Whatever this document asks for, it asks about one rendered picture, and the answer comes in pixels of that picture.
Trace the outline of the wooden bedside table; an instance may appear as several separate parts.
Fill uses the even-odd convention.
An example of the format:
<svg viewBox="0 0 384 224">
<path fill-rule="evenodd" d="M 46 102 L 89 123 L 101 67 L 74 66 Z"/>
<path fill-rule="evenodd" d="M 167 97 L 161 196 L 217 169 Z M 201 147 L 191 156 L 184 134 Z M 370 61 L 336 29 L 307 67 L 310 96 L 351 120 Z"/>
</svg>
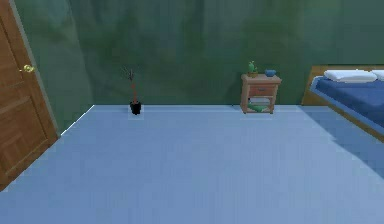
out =
<svg viewBox="0 0 384 224">
<path fill-rule="evenodd" d="M 267 77 L 265 74 L 258 74 L 255 78 L 249 77 L 247 74 L 241 76 L 242 91 L 241 91 L 241 103 L 240 107 L 244 114 L 247 113 L 270 113 L 274 112 L 274 106 L 279 85 L 282 80 L 278 76 Z M 270 99 L 270 104 L 256 104 L 264 105 L 269 108 L 266 112 L 256 112 L 249 109 L 247 106 L 251 104 L 248 102 L 248 98 L 252 97 L 264 97 Z"/>
</svg>

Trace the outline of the brown wooden room door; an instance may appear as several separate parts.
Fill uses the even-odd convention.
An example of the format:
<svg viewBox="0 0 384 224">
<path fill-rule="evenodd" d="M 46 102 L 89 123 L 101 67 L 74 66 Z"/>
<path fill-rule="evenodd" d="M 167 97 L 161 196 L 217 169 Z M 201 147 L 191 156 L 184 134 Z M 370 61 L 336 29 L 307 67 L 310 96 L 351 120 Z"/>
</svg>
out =
<svg viewBox="0 0 384 224">
<path fill-rule="evenodd" d="M 58 140 L 36 69 L 24 65 L 33 66 L 16 10 L 0 0 L 0 192 Z"/>
</svg>

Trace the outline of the green cloth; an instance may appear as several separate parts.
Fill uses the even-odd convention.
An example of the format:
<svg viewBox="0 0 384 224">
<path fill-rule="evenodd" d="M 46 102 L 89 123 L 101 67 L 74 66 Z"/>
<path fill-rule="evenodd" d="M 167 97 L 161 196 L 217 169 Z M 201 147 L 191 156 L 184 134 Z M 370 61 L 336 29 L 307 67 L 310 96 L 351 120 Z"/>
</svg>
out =
<svg viewBox="0 0 384 224">
<path fill-rule="evenodd" d="M 269 108 L 264 105 L 248 104 L 247 107 L 256 112 L 266 112 L 269 110 Z"/>
</svg>

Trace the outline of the white book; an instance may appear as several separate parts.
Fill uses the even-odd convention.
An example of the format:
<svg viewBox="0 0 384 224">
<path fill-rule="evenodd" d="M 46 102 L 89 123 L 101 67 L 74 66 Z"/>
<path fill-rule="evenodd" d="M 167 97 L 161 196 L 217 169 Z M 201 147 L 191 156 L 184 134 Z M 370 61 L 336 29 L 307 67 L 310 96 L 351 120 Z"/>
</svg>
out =
<svg viewBox="0 0 384 224">
<path fill-rule="evenodd" d="M 270 99 L 269 98 L 264 98 L 264 97 L 252 97 L 248 98 L 248 102 L 251 104 L 270 104 Z"/>
</svg>

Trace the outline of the wooden bed with blue cover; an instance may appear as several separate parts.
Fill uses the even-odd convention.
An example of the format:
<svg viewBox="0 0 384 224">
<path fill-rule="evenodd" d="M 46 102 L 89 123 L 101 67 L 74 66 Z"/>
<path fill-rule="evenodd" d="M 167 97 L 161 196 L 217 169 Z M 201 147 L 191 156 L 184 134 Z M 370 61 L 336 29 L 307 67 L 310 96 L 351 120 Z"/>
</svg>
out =
<svg viewBox="0 0 384 224">
<path fill-rule="evenodd" d="M 384 143 L 384 81 L 335 82 L 326 70 L 384 70 L 384 65 L 314 65 L 308 76 L 302 106 L 327 106 Z"/>
</svg>

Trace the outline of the bare plant in black pot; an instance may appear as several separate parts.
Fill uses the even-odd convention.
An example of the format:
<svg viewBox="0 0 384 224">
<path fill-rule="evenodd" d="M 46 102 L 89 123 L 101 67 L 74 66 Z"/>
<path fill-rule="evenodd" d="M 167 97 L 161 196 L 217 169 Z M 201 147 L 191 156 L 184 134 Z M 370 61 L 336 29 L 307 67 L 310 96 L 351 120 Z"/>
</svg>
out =
<svg viewBox="0 0 384 224">
<path fill-rule="evenodd" d="M 128 69 L 126 66 L 124 66 L 123 74 L 124 74 L 124 77 L 130 81 L 130 86 L 133 93 L 133 99 L 130 102 L 131 113 L 133 115 L 139 115 L 141 113 L 142 104 L 137 97 L 137 90 L 134 82 L 135 73 L 132 69 Z"/>
</svg>

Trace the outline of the small green potted cactus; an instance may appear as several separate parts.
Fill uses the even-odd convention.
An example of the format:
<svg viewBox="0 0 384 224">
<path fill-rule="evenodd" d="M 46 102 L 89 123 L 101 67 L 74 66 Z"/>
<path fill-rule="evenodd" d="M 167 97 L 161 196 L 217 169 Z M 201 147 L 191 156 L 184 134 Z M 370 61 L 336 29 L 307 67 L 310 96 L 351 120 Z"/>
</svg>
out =
<svg viewBox="0 0 384 224">
<path fill-rule="evenodd" d="M 247 75 L 251 78 L 255 78 L 258 75 L 258 68 L 253 61 L 248 63 L 248 73 Z"/>
</svg>

